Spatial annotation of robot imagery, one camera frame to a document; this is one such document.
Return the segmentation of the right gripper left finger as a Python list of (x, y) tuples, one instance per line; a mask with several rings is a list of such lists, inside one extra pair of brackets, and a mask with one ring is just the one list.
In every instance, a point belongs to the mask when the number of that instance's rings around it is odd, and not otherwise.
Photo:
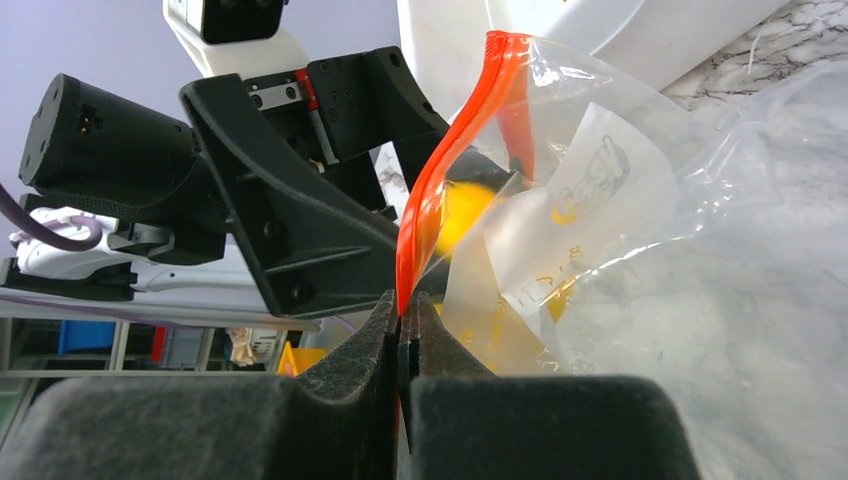
[(61, 381), (1, 453), (5, 479), (392, 479), (397, 312), (296, 377)]

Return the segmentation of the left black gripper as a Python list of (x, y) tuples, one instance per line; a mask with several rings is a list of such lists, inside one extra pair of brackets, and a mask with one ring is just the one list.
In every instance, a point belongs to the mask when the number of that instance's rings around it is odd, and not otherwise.
[[(180, 101), (205, 176), (187, 215), (235, 238), (269, 313), (367, 310), (393, 287), (395, 208), (371, 152), (393, 144), (411, 192), (448, 129), (399, 47), (198, 80)], [(495, 192), (512, 177), (474, 146), (447, 174)]]

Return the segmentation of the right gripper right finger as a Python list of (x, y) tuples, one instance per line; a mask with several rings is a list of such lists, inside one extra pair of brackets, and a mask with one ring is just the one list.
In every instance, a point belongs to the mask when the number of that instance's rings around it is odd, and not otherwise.
[(672, 401), (631, 376), (496, 376), (415, 295), (401, 343), (415, 479), (695, 479)]

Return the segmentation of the yellow bell pepper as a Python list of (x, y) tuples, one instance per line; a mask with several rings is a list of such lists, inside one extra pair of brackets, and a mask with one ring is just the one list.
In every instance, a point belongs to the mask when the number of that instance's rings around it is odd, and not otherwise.
[(487, 208), (496, 202), (498, 192), (471, 182), (448, 182), (441, 205), (441, 229), (435, 250), (451, 256), (460, 241)]

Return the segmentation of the clear zip bag orange zipper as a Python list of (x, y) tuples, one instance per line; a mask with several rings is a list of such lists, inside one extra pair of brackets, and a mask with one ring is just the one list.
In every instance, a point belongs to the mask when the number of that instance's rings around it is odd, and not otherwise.
[[(470, 146), (513, 177), (439, 255), (448, 169)], [(401, 305), (437, 266), (448, 330), (495, 373), (656, 383), (706, 479), (846, 477), (845, 62), (703, 117), (491, 31), (402, 216)]]

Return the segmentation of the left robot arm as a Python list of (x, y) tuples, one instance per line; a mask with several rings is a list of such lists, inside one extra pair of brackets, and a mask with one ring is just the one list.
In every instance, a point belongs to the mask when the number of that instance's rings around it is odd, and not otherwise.
[(366, 310), (395, 285), (398, 227), (372, 164), (407, 185), (446, 134), (396, 47), (187, 84), (185, 121), (58, 74), (3, 211), (21, 227), (4, 287), (129, 302), (172, 288), (256, 291), (276, 317)]

